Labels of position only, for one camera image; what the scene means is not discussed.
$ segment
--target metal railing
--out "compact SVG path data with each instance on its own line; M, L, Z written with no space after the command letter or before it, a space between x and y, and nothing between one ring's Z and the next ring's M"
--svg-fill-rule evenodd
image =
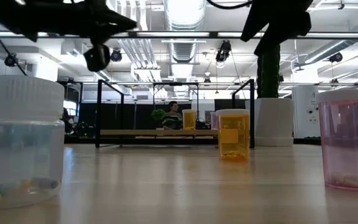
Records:
M249 144L250 148L253 149L255 147L255 80L249 79L246 83L244 83L240 88L238 88L231 95L231 107L236 108L236 94L240 92L247 85L250 85L250 100L249 100Z
M110 87L112 90L116 91L121 96L121 107L120 107L120 129L124 129L124 94L110 85L108 82L104 80L98 81L98 99L96 101L96 134L95 134L95 147L100 147L100 130L101 130L101 123L102 123L102 85L105 84L106 86Z

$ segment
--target white container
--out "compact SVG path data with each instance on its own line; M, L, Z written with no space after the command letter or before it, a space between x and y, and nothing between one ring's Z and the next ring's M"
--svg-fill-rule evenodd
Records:
M255 100L255 146L291 147L293 145L293 102L291 99Z
M58 83L0 76L0 208L42 202L59 193L63 98Z

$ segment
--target security camera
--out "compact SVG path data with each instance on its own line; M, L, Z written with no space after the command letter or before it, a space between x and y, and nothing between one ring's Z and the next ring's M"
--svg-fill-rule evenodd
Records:
M5 65L8 67L15 67L16 63L17 63L17 57L16 57L16 53L10 53L4 61Z
M110 62L110 50L106 45L94 44L84 54L86 60L86 67L91 72L99 72L105 69Z
M333 62L340 62L343 59L343 55L341 53L336 53L333 56L329 57L328 60L333 63Z
M216 61L217 62L224 62L230 56L231 51L231 44L230 41L224 40L221 47L216 54Z
M122 60L121 49L113 49L110 58L113 62L120 62Z

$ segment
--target ceiling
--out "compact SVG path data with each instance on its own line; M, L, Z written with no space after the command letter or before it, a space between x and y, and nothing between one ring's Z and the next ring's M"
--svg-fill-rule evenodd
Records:
M220 4L227 6L244 2L241 0L215 0ZM354 32L358 26L358 0L345 0L346 6L343 10L338 10L340 1L337 0L315 0L310 7L312 19L312 31L314 32ZM113 6L119 3L111 1ZM162 0L146 1L147 26L150 30L167 30L165 25L164 12L158 10L163 7ZM203 29L205 31L241 31L249 12L249 8L225 11L210 5L207 5L204 17ZM87 71L85 60L82 57L74 57L65 52L62 46L91 46L86 39L40 39L33 43L25 39L4 39L8 46L35 46L56 58L59 63L59 77L73 77L76 81L93 82L99 77L94 73ZM214 56L216 49L221 45L222 40L206 39L205 43L198 44L196 58L192 70L191 81L198 80L202 82L205 73L209 72L210 77L218 77L219 82L238 82L247 80L256 76L256 60L253 51L259 40L254 39L245 43L241 40L230 40L232 45L232 54L226 60L224 68L216 68ZM280 70L286 82L294 81L293 77L297 71L292 66L298 58L308 55L315 50L329 44L331 40L288 40L281 45L281 65ZM167 44L163 44L161 39L152 39L154 55L158 65L161 68L161 77L167 78L170 74L170 56ZM113 48L121 48L117 39L109 40L106 45ZM131 61L123 53L123 59L120 62L111 62L106 69L108 75L114 80L122 82L133 82L130 75ZM358 70L358 43L341 51L343 61L340 63L317 62L311 66L306 66L306 71L317 71L318 78L321 82L326 82L341 74L351 73ZM358 74L346 82L358 82Z

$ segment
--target black cable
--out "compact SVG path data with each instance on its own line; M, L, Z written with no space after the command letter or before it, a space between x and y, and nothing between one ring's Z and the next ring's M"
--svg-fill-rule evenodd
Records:
M6 53L8 55L12 55L10 53L10 51L6 48L5 44L2 42L1 38L0 38L0 44L1 46L3 47L3 49L6 51ZM23 68L19 65L19 63L17 62L17 60L14 60L15 61L15 64L17 65L17 67L19 67L19 70L23 73L23 75L27 76L27 74L25 73L25 71L23 70Z
M241 4L238 4L238 5L235 5L235 6L221 6L219 4L216 4L215 2L212 2L212 0L206 0L206 1L208 1L208 3L210 3L214 7L217 7L218 9L231 10L231 9L239 9L241 7L250 6L254 0L251 0L251 1L248 1L248 2L245 2L245 3L241 3Z
M241 80L240 80L240 75L239 75L239 71L237 70L237 65L236 65L236 61L234 60L234 54L233 54L233 51L230 51L231 53L231 58L233 58L233 63L234 63L234 68L236 69L236 73L237 73L237 78L239 79L239 83L241 83ZM244 96L244 99L246 100L246 94L244 93L243 90L241 90L242 92L242 95Z

